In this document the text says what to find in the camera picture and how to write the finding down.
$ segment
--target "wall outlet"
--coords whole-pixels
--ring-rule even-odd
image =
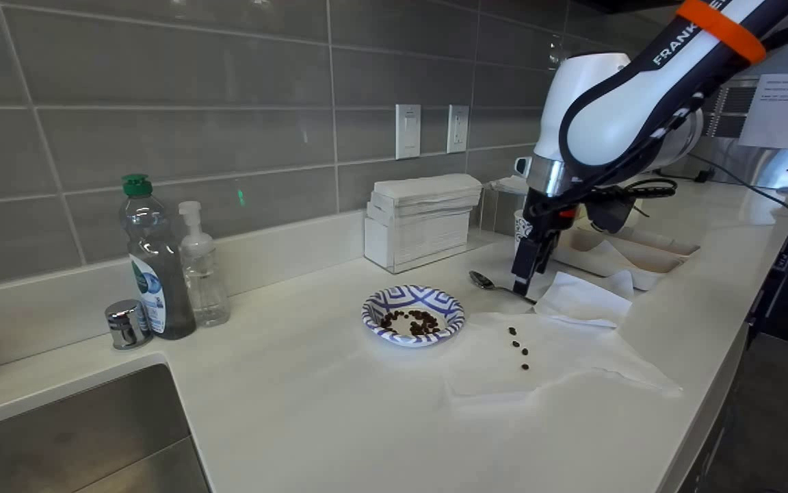
[[[421,155],[421,103],[395,107],[395,155]]]
[[[469,107],[449,103],[445,154],[469,151]]]

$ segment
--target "soap dispenser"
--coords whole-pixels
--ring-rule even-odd
[[[221,271],[217,267],[214,237],[199,228],[198,200],[177,202],[177,214],[187,225],[187,234],[181,241],[181,266],[194,318],[199,325],[220,325],[229,319],[229,296]]]
[[[189,307],[169,210],[150,196],[153,187],[147,174],[122,174],[122,195],[120,225],[129,234],[129,260],[143,291],[143,315],[157,337],[181,340],[198,322]]]

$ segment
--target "sink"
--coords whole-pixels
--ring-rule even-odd
[[[210,489],[166,367],[0,422],[0,493]]]

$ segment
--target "bottle cap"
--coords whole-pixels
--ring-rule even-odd
[[[147,181],[147,174],[122,174],[120,177],[120,189],[127,196],[137,200],[137,196],[150,196],[153,187]]]

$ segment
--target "patterned bowl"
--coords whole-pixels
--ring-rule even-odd
[[[456,297],[427,284],[395,284],[363,302],[363,325],[402,348],[427,348],[466,325]]]

